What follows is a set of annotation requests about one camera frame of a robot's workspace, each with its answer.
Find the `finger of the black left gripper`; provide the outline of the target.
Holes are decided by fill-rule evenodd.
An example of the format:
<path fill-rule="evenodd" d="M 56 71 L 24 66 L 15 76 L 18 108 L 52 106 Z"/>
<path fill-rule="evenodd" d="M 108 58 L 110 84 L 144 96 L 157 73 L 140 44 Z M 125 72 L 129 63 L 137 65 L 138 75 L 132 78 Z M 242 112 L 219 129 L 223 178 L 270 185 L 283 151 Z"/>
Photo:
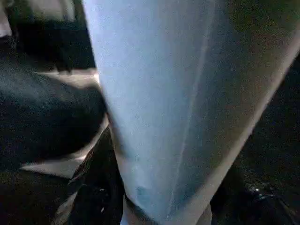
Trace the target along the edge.
<path fill-rule="evenodd" d="M 105 116 L 95 85 L 84 88 L 35 73 L 0 76 L 0 163 L 58 158 L 88 145 Z"/>

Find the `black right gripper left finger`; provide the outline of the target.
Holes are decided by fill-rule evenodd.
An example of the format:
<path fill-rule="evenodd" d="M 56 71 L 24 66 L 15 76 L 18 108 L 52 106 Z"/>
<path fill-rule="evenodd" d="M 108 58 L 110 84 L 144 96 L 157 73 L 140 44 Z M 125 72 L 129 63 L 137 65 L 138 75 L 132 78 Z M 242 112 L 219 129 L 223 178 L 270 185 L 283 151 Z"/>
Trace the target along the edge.
<path fill-rule="evenodd" d="M 111 132 L 106 127 L 70 180 L 53 224 L 119 225 L 123 196 Z"/>

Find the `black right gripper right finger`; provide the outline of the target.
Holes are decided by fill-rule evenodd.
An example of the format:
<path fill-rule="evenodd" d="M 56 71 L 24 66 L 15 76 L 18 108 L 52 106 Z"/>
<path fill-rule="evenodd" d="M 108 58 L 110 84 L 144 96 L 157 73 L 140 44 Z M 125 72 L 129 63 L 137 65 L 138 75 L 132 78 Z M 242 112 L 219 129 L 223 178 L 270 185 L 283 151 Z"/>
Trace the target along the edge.
<path fill-rule="evenodd" d="M 275 188 L 232 166 L 211 202 L 213 225 L 298 225 L 299 211 Z"/>

